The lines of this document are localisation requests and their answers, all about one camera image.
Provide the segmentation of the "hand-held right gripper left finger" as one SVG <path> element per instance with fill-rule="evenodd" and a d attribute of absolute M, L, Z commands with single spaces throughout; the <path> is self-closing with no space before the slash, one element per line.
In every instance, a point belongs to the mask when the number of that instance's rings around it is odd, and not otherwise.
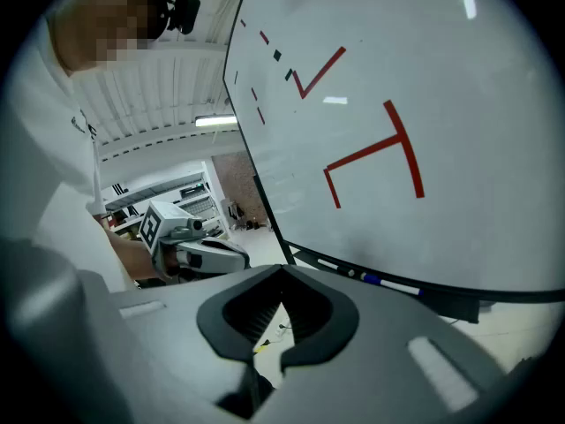
<path fill-rule="evenodd" d="M 275 273 L 245 270 L 197 283 L 111 293 L 83 273 L 93 360 L 81 395 L 87 424 L 283 424 L 283 392 L 261 398 L 253 344 L 207 301 Z"/>

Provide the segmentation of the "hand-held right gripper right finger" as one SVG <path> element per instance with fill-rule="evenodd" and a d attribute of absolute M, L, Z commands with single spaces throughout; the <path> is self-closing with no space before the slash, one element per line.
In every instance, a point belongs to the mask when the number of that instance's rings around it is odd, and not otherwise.
<path fill-rule="evenodd" d="M 505 375 L 463 332 L 401 292 L 299 272 L 351 299 L 358 327 L 333 359 L 287 368 L 252 424 L 463 424 L 491 412 Z"/>

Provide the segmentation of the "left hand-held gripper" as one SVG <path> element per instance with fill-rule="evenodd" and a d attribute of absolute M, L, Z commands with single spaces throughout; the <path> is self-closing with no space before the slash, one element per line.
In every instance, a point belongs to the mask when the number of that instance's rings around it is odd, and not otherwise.
<path fill-rule="evenodd" d="M 164 274 L 162 249 L 204 238 L 203 221 L 166 201 L 150 201 L 139 235 L 151 255 L 155 269 Z M 238 244 L 221 238 L 202 240 L 202 273 L 219 276 L 249 269 L 250 256 Z"/>

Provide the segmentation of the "blue marker pen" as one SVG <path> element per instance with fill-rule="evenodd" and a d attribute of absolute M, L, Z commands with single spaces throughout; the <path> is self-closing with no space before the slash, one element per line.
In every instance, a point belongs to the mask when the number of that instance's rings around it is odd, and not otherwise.
<path fill-rule="evenodd" d="M 421 296 L 423 294 L 423 291 L 417 287 L 384 280 L 376 276 L 375 274 L 363 272 L 360 274 L 360 280 L 364 283 L 387 287 L 389 289 L 393 289 L 403 293 L 408 293 L 414 296 Z"/>

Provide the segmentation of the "black-capped whiteboard marker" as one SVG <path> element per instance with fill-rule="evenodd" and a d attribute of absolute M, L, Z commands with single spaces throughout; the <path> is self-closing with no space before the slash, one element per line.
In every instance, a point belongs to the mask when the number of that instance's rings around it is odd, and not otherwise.
<path fill-rule="evenodd" d="M 333 262 L 329 262 L 323 259 L 318 259 L 317 262 L 326 268 L 335 270 L 342 276 L 354 277 L 356 275 L 354 269 L 349 269 L 343 265 L 334 264 Z"/>

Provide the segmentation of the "person's left forearm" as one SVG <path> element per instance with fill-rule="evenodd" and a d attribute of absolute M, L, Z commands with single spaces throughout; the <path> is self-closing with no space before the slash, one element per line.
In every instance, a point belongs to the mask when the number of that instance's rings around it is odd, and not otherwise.
<path fill-rule="evenodd" d="M 131 279 L 159 278 L 162 281 L 165 280 L 166 276 L 155 269 L 151 255 L 143 242 L 120 238 L 110 230 L 105 230 L 105 233 Z"/>

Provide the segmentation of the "black marker tray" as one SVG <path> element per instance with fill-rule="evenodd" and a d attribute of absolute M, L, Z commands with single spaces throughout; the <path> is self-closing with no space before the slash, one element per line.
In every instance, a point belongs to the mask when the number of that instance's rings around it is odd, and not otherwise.
<path fill-rule="evenodd" d="M 294 262 L 301 261 L 313 269 L 318 269 L 321 271 L 326 271 L 328 273 L 337 274 L 338 276 L 342 276 L 339 273 L 337 273 L 335 270 L 326 268 L 317 262 L 318 259 L 323 259 L 329 262 L 333 262 L 330 261 L 328 258 L 318 257 L 312 251 L 306 250 L 304 248 L 297 248 L 286 242 L 283 242 L 282 245 L 284 246 L 285 250 L 289 252 L 289 256 L 294 260 Z M 340 262 L 333 262 L 333 263 L 338 265 L 343 265 L 349 269 L 353 269 Z M 364 283 L 360 280 L 360 274 L 365 271 L 359 269 L 354 269 L 354 270 L 356 272 L 356 275 L 354 277 L 348 277 L 348 276 L 343 276 L 343 277 Z M 414 296 L 403 292 L 402 293 L 412 296 L 413 298 L 417 299 L 425 306 L 432 309 L 439 316 L 451 319 L 453 322 L 458 321 L 458 322 L 468 322 L 473 324 L 478 323 L 479 301 L 477 299 L 458 296 L 443 291 L 435 291 L 429 289 L 421 289 L 421 290 L 423 291 L 423 294 L 421 296 Z"/>

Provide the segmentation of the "white whiteboard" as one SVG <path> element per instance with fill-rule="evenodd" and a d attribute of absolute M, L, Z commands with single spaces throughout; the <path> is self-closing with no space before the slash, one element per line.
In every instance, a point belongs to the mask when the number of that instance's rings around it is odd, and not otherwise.
<path fill-rule="evenodd" d="M 565 81 L 511 0 L 240 0 L 223 81 L 283 242 L 418 288 L 565 300 Z"/>

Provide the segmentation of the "person's left hand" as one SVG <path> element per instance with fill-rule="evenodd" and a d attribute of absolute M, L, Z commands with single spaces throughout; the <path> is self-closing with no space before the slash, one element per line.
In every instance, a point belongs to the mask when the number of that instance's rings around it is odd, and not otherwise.
<path fill-rule="evenodd" d="M 164 274 L 167 278 L 177 276 L 180 272 L 177 260 L 177 247 L 167 245 L 162 249 L 162 259 L 164 265 Z"/>

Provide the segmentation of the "pile of dark bags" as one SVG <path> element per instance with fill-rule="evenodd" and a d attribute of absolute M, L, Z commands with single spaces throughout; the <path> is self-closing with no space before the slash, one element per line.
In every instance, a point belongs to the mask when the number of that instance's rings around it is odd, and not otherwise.
<path fill-rule="evenodd" d="M 268 219 L 260 222 L 256 217 L 248 217 L 244 210 L 234 201 L 227 205 L 227 210 L 230 228 L 233 231 L 251 231 L 270 227 Z"/>

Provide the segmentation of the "metal shelf rack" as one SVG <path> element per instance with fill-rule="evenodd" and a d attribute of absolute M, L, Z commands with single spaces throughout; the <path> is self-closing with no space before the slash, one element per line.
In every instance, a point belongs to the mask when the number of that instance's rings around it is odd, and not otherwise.
<path fill-rule="evenodd" d="M 124 239 L 140 239 L 142 221 L 151 201 L 175 204 L 201 219 L 213 237 L 224 237 L 225 224 L 203 169 L 143 185 L 105 201 L 109 228 Z"/>

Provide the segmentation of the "ceiling tube light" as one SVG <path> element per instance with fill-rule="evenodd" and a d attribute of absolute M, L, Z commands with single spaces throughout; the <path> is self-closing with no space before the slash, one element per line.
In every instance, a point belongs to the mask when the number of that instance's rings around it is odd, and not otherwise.
<path fill-rule="evenodd" d="M 196 117 L 194 124 L 197 127 L 207 127 L 207 126 L 217 126 L 217 125 L 236 125 L 237 118 L 233 115 Z"/>

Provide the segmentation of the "white shirt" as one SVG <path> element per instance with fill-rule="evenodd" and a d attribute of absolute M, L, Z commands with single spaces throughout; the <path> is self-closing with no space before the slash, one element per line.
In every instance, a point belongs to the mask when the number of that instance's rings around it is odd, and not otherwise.
<path fill-rule="evenodd" d="M 94 131 L 40 17 L 0 97 L 0 235 L 27 239 L 124 292 L 134 282 L 95 220 L 103 211 Z"/>

